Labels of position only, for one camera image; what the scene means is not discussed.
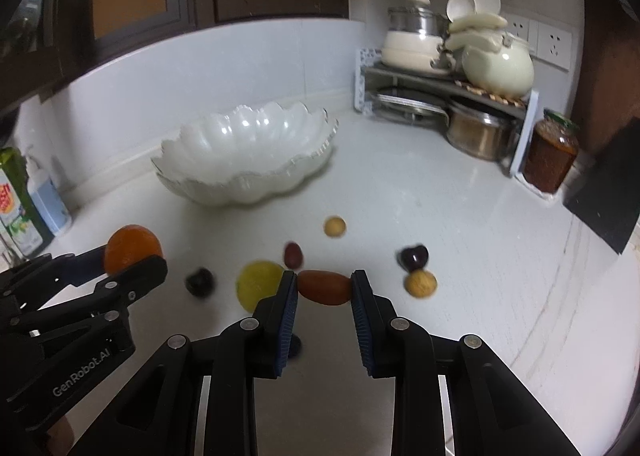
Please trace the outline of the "orange fruit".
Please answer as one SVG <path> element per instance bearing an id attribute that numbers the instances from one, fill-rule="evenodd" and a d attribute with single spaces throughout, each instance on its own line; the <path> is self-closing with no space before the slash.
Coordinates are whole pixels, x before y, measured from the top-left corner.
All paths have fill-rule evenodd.
<path id="1" fill-rule="evenodd" d="M 126 225 L 108 239 L 103 257 L 104 271 L 107 275 L 116 275 L 151 255 L 163 257 L 158 238 L 143 226 Z"/>

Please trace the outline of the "reddish-brown oval fruit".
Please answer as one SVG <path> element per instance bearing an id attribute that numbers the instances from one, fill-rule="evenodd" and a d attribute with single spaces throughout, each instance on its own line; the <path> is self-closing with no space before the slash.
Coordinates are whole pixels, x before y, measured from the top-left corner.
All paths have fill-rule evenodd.
<path id="1" fill-rule="evenodd" d="M 350 300 L 352 286 L 344 275 L 326 271 L 303 271 L 297 275 L 298 292 L 323 305 L 342 305 Z"/>

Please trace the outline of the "green dish soap bottle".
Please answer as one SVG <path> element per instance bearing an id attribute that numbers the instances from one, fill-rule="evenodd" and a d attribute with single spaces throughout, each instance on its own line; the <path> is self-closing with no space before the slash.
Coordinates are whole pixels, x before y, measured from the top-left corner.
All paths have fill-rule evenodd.
<path id="1" fill-rule="evenodd" d="M 1 149 L 1 223 L 17 251 L 37 257 L 53 240 L 27 189 L 26 161 L 14 147 Z"/>

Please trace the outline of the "dark cherry left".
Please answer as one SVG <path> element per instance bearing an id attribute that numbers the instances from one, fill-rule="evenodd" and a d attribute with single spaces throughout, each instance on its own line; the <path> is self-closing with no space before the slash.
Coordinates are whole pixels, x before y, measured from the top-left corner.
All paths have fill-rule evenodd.
<path id="1" fill-rule="evenodd" d="M 201 267 L 186 276 L 184 286 L 196 298 L 206 298 L 215 289 L 215 277 L 207 268 Z"/>

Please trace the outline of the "blue white pump bottle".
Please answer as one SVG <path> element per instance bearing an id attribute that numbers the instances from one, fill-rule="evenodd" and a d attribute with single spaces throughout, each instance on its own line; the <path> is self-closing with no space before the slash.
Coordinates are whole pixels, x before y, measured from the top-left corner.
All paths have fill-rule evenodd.
<path id="1" fill-rule="evenodd" d="M 27 191 L 40 216 L 55 237 L 60 237 L 73 223 L 49 173 L 31 155 L 25 156 Z"/>

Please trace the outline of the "dark fruit under gripper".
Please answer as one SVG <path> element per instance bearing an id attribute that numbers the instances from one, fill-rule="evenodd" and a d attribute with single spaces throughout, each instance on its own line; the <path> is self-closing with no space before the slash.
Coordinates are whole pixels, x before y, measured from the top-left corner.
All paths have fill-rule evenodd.
<path id="1" fill-rule="evenodd" d="M 295 360 L 295 358 L 299 357 L 300 352 L 302 352 L 302 340 L 298 335 L 292 335 L 290 346 L 288 347 L 288 359 Z"/>

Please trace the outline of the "dark cherry right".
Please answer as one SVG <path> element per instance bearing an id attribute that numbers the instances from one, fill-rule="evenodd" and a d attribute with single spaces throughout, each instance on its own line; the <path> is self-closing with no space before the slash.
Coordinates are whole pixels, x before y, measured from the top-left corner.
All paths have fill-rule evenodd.
<path id="1" fill-rule="evenodd" d="M 399 265 L 408 273 L 421 271 L 428 262 L 430 253 L 422 243 L 401 249 L 397 254 Z"/>

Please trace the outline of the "white scalloped glass bowl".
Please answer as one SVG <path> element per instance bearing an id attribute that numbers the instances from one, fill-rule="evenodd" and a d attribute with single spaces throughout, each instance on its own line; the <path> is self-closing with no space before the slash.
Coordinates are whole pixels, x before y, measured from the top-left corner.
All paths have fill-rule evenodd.
<path id="1" fill-rule="evenodd" d="M 152 164 L 173 194 L 206 207 L 254 205 L 296 189 L 333 153 L 338 120 L 296 102 L 241 104 L 181 127 Z"/>

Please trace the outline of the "woven trivet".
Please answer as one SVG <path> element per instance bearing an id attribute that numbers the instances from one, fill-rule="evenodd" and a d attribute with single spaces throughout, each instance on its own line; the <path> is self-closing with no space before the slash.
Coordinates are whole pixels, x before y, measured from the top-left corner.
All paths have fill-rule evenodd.
<path id="1" fill-rule="evenodd" d="M 522 109 L 524 109 L 526 106 L 525 102 L 522 101 L 520 98 L 510 98 L 510 97 L 490 93 L 488 92 L 488 90 L 484 90 L 484 88 L 476 87 L 468 82 L 456 80 L 454 81 L 454 84 L 456 84 L 458 87 L 463 88 L 463 90 L 466 90 L 469 93 L 472 93 L 480 97 L 488 98 L 492 101 L 498 102 L 499 104 L 504 104 L 505 106 L 518 107 Z"/>

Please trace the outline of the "flat metal pan lid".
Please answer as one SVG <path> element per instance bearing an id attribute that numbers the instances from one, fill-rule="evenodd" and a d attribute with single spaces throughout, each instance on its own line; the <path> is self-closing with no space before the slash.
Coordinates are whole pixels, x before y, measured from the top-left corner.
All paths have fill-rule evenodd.
<path id="1" fill-rule="evenodd" d="M 420 90 L 401 90 L 400 88 L 379 90 L 375 94 L 375 100 L 378 108 L 398 113 L 407 120 L 449 118 L 442 98 L 420 92 Z"/>

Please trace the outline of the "white corner shelf rack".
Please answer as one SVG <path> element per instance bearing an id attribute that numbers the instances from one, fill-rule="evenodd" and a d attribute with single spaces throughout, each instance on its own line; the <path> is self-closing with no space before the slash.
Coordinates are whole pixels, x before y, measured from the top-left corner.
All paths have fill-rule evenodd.
<path id="1" fill-rule="evenodd" d="M 446 135 L 449 118 L 428 118 L 420 121 L 407 120 L 398 113 L 378 108 L 375 94 L 379 90 L 400 88 L 401 90 L 420 90 L 420 92 L 434 95 L 445 101 L 448 112 L 448 102 L 453 99 L 467 104 L 475 109 L 485 109 L 490 112 L 502 113 L 510 118 L 517 119 L 514 141 L 510 153 L 499 163 L 504 173 L 511 179 L 516 179 L 531 193 L 544 201 L 546 205 L 553 205 L 562 195 L 558 190 L 554 195 L 543 194 L 533 185 L 530 185 L 523 176 L 524 164 L 528 146 L 532 139 L 535 124 L 538 120 L 539 93 L 534 90 L 523 100 L 525 108 L 510 107 L 488 98 L 480 97 L 463 90 L 454 84 L 458 78 L 439 78 L 437 75 L 420 74 L 398 68 L 385 66 L 381 60 L 381 52 L 374 48 L 360 48 L 356 52 L 355 67 L 355 98 L 354 108 L 371 119 L 423 127 Z"/>

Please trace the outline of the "cream ceramic pot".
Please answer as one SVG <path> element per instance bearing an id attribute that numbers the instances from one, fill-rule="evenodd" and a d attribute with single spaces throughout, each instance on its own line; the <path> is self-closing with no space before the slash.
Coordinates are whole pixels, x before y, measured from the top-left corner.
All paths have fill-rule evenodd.
<path id="1" fill-rule="evenodd" d="M 522 98 L 534 84 L 529 44 L 509 32 L 465 35 L 462 69 L 475 86 L 502 97 Z"/>

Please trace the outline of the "white wall socket right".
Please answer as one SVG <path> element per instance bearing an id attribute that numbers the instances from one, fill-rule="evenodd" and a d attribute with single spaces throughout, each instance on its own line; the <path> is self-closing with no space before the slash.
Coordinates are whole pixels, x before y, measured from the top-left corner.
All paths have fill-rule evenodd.
<path id="1" fill-rule="evenodd" d="M 545 23 L 538 23 L 538 38 L 535 56 L 551 66 L 561 70 L 570 70 L 572 64 L 572 44 L 573 34 L 549 26 Z"/>

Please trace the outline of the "white wall socket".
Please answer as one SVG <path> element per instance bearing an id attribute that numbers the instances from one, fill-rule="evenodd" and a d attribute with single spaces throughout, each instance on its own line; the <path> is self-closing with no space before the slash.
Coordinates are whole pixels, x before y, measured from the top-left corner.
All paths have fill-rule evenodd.
<path id="1" fill-rule="evenodd" d="M 506 31 L 506 45 L 509 47 L 521 48 L 529 54 L 532 52 L 529 44 L 529 20 L 525 17 L 503 14 L 508 25 L 504 29 Z"/>
<path id="2" fill-rule="evenodd" d="M 572 44 L 573 34 L 549 26 L 545 23 L 538 23 L 538 38 L 535 56 L 551 66 L 561 70 L 570 70 L 572 64 Z"/>

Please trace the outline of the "white wall socket left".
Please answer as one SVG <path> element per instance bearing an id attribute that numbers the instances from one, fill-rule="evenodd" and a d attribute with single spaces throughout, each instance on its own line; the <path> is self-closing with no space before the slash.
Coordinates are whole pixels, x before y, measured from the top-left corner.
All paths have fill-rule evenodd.
<path id="1" fill-rule="evenodd" d="M 529 44 L 529 20 L 525 17 L 503 14 L 508 25 L 504 29 L 506 31 L 506 45 L 509 47 L 521 48 L 529 54 L 532 52 Z"/>

